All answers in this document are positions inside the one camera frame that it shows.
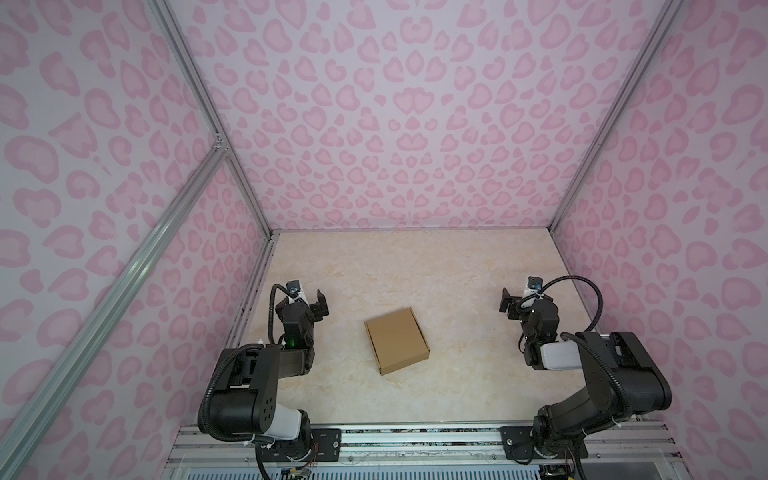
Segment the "brown cardboard box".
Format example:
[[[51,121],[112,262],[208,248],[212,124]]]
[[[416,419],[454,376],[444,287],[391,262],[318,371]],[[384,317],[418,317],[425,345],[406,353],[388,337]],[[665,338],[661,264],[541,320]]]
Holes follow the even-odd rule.
[[[367,320],[364,325],[382,376],[430,357],[430,347],[411,308]]]

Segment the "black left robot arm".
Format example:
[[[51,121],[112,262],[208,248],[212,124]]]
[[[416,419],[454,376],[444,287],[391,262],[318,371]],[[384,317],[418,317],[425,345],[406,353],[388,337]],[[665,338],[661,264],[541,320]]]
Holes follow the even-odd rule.
[[[286,295],[270,304],[268,325],[279,319],[277,343],[251,343],[221,352],[198,409],[199,430],[215,440],[271,448],[289,460],[314,454],[311,422],[301,409],[279,404],[278,383],[308,374],[315,359],[315,325],[329,315],[325,295],[308,302],[296,281],[276,291]]]

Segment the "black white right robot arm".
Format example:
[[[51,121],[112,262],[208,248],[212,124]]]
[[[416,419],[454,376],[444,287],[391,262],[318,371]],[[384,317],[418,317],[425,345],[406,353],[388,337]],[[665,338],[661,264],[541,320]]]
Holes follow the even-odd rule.
[[[536,371],[579,370],[585,385],[554,404],[541,407],[524,433],[501,429],[505,455],[521,465],[538,459],[587,456],[584,440],[636,415],[671,406],[671,387],[639,338],[631,332],[559,330],[553,299],[531,288],[523,296],[502,290],[499,311],[521,327],[518,350]]]

